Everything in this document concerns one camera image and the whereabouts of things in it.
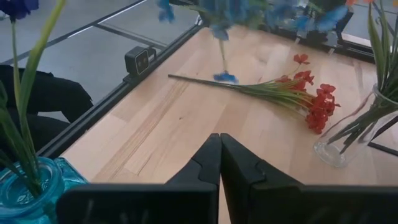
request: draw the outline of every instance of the gray floor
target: gray floor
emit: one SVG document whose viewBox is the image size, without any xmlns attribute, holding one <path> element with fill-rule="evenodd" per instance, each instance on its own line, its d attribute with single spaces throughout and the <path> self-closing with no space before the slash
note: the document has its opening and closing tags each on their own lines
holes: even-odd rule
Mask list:
<svg viewBox="0 0 398 224">
<path fill-rule="evenodd" d="M 57 40 L 136 1 L 68 0 L 50 40 Z M 157 50 L 161 51 L 194 24 L 197 13 L 181 7 L 174 7 L 176 21 L 173 24 L 160 23 L 157 18 L 159 8 L 155 1 L 147 0 L 103 21 L 100 24 L 103 26 L 102 29 L 93 26 L 48 47 L 43 54 L 39 70 L 80 83 L 91 95 L 93 102 L 98 102 L 127 75 L 124 64 L 126 52 L 135 46 L 148 45 L 155 45 L 158 47 Z M 392 7 L 391 0 L 384 3 L 388 12 L 387 20 L 393 26 L 397 9 Z M 40 35 L 40 28 L 54 4 L 55 1 L 40 0 L 38 11 L 18 21 L 19 54 L 28 51 L 35 44 Z M 358 3 L 353 8 L 354 16 L 345 33 L 368 39 L 367 4 Z M 0 21 L 0 63 L 12 58 L 10 33 L 9 21 Z M 22 58 L 19 65 L 24 66 L 26 60 Z M 45 115 L 65 120 L 60 113 Z"/>
</svg>

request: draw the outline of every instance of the wooden tabletop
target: wooden tabletop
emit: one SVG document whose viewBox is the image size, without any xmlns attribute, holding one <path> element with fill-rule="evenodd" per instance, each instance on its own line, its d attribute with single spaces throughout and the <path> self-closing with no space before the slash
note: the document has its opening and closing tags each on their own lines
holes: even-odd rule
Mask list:
<svg viewBox="0 0 398 224">
<path fill-rule="evenodd" d="M 337 87 L 336 109 L 328 123 L 352 112 L 376 82 L 375 66 L 342 55 L 294 44 L 261 31 L 234 27 L 226 58 L 240 84 L 253 84 L 293 72 L 295 54 L 308 54 L 315 87 Z M 337 169 L 314 153 L 319 138 L 304 118 L 266 101 L 230 90 L 182 82 L 168 74 L 212 80 L 222 71 L 218 41 L 202 29 L 65 153 L 92 182 L 163 183 L 178 172 L 211 133 L 228 133 L 257 156 L 305 184 L 398 184 L 398 157 L 366 148 L 349 165 Z M 376 142 L 397 147 L 398 129 Z M 228 223 L 220 193 L 220 223 Z"/>
</svg>

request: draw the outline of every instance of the green leaf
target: green leaf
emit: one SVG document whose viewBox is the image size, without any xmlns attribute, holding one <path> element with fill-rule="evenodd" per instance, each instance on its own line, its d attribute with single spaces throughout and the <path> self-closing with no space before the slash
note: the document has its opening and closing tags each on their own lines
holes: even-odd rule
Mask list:
<svg viewBox="0 0 398 224">
<path fill-rule="evenodd" d="M 43 54 L 44 48 L 47 44 L 51 31 L 53 30 L 55 23 L 57 22 L 61 14 L 61 11 L 65 5 L 65 2 L 66 0 L 58 0 L 57 5 L 53 9 L 47 20 L 45 21 L 45 25 L 43 27 L 40 39 L 35 44 L 34 48 L 30 51 L 24 75 L 21 81 L 21 97 L 19 99 L 18 102 L 19 104 L 17 106 L 19 113 L 19 122 L 21 123 L 22 137 L 27 146 L 26 149 L 29 150 L 27 154 L 29 156 L 33 155 L 34 159 L 33 162 L 36 169 L 38 168 L 37 167 L 38 164 L 37 164 L 37 158 L 34 156 L 35 154 L 34 145 L 32 141 L 32 136 L 30 135 L 28 123 L 26 120 L 26 109 L 41 56 Z"/>
<path fill-rule="evenodd" d="M 377 30 L 374 26 L 373 16 L 372 16 L 372 5 L 369 4 L 368 11 L 368 31 L 371 39 L 371 45 L 373 49 L 374 60 L 376 62 L 376 70 L 377 70 L 377 85 L 379 90 L 381 89 L 383 75 L 384 75 L 384 54 L 381 45 L 381 41 L 379 35 L 377 34 Z"/>
<path fill-rule="evenodd" d="M 17 38 L 16 38 L 16 28 L 15 28 L 15 22 L 11 23 L 11 33 L 12 33 L 12 59 L 14 63 L 14 96 L 15 96 L 15 102 L 18 107 L 19 105 L 19 99 L 21 98 L 20 93 L 21 93 L 21 79 L 19 76 L 19 69 L 18 69 L 18 59 L 17 59 Z"/>
<path fill-rule="evenodd" d="M 45 25 L 42 30 L 42 35 L 40 36 L 40 39 L 35 44 L 34 48 L 30 51 L 24 71 L 24 76 L 22 77 L 21 81 L 21 98 L 18 106 L 18 112 L 20 116 L 26 115 L 28 100 L 32 91 L 33 82 L 36 77 L 37 66 L 39 65 L 40 58 L 43 54 L 51 31 L 53 30 L 54 25 L 58 20 L 59 15 L 61 14 L 61 10 L 64 7 L 65 2 L 66 0 L 58 0 L 58 3 L 51 12 L 50 17 L 48 17 L 45 21 Z"/>
<path fill-rule="evenodd" d="M 2 81 L 0 80 L 0 108 L 7 108 L 8 96 Z"/>
<path fill-rule="evenodd" d="M 386 14 L 384 12 L 384 8 L 383 8 L 383 3 L 382 1 L 380 1 L 380 8 L 381 8 L 381 28 L 382 28 L 382 47 L 383 47 L 383 52 L 384 52 L 384 72 L 382 74 L 382 88 L 380 88 L 380 90 L 382 91 L 382 89 L 384 88 L 384 84 L 387 80 L 387 77 L 389 75 L 389 59 L 390 59 L 390 38 L 389 38 L 389 31 L 387 29 L 387 19 L 386 19 Z"/>
</svg>

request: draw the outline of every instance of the red petal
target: red petal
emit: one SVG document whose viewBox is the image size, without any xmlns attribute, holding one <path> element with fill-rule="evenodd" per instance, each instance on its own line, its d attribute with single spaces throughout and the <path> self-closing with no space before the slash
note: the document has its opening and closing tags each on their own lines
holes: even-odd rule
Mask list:
<svg viewBox="0 0 398 224">
<path fill-rule="evenodd" d="M 318 96 L 322 96 L 322 95 L 324 95 L 324 94 L 325 94 L 325 92 L 324 92 L 323 90 L 317 89 L 317 95 L 318 95 Z"/>
<path fill-rule="evenodd" d="M 296 79 L 296 78 L 301 78 L 301 77 L 303 77 L 303 72 L 298 72 L 297 74 L 295 74 L 294 75 L 294 78 Z"/>
<path fill-rule="evenodd" d="M 307 54 L 302 54 L 302 55 L 300 56 L 301 62 L 305 62 L 307 59 L 308 59 L 308 55 L 307 55 Z"/>
<path fill-rule="evenodd" d="M 301 63 L 300 56 L 299 55 L 294 55 L 293 61 Z"/>
<path fill-rule="evenodd" d="M 329 85 L 328 92 L 333 93 L 336 90 L 336 87 Z"/>
</svg>

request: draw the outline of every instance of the blue flower petal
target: blue flower petal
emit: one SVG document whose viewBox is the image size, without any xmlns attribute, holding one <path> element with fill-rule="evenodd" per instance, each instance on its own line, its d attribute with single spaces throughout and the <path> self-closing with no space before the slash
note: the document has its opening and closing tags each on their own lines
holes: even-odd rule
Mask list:
<svg viewBox="0 0 398 224">
<path fill-rule="evenodd" d="M 227 71 L 220 74 L 213 75 L 214 80 L 219 82 L 233 82 L 238 83 L 238 79 L 234 75 L 230 75 Z"/>
<path fill-rule="evenodd" d="M 215 1 L 199 0 L 198 5 L 210 13 L 214 13 L 216 11 Z"/>
<path fill-rule="evenodd" d="M 175 17 L 173 13 L 173 7 L 169 4 L 169 0 L 160 0 L 157 5 L 161 8 L 159 12 L 159 21 L 173 22 Z"/>
<path fill-rule="evenodd" d="M 348 12 L 348 6 L 338 6 L 334 10 L 326 13 L 317 24 L 319 32 L 328 32 L 335 28 L 336 24 L 342 20 Z"/>
<path fill-rule="evenodd" d="M 30 11 L 39 8 L 39 0 L 24 0 L 26 8 Z"/>
<path fill-rule="evenodd" d="M 37 0 L 0 0 L 0 11 L 10 16 L 10 20 L 15 22 L 16 19 L 23 19 L 30 14 L 30 10 L 39 8 Z"/>
</svg>

